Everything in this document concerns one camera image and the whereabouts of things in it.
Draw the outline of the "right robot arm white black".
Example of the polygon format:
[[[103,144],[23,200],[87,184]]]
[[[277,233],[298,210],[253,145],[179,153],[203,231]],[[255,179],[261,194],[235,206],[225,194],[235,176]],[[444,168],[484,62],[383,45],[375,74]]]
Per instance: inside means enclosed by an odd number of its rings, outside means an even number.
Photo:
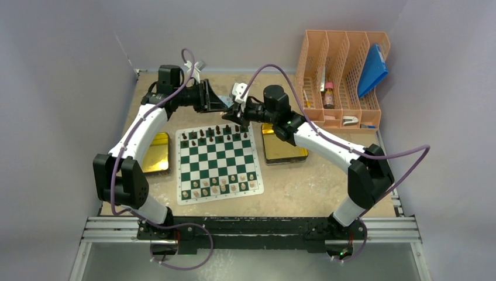
[[[289,97],[279,85],[264,89],[262,102],[248,96],[245,83],[235,83],[229,98],[232,105],[223,119],[247,127],[251,122],[271,124],[276,137],[318,154],[347,174],[347,197],[330,215],[328,230],[335,238],[351,231],[352,223],[379,202],[394,183],[394,176],[381,147],[346,142],[323,131],[293,111]]]

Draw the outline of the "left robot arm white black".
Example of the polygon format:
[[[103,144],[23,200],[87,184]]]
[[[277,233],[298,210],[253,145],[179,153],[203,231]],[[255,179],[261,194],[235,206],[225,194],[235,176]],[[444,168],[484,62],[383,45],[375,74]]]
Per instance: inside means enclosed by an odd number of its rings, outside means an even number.
[[[187,61],[185,66],[187,71],[175,65],[159,67],[158,79],[142,98],[128,131],[107,154],[96,155],[92,164],[98,198],[152,222],[151,231],[159,239],[173,235],[174,223],[167,219],[168,208],[150,195],[141,168],[152,140],[179,107],[192,107],[198,113],[228,108],[209,80],[200,79],[195,65]]]

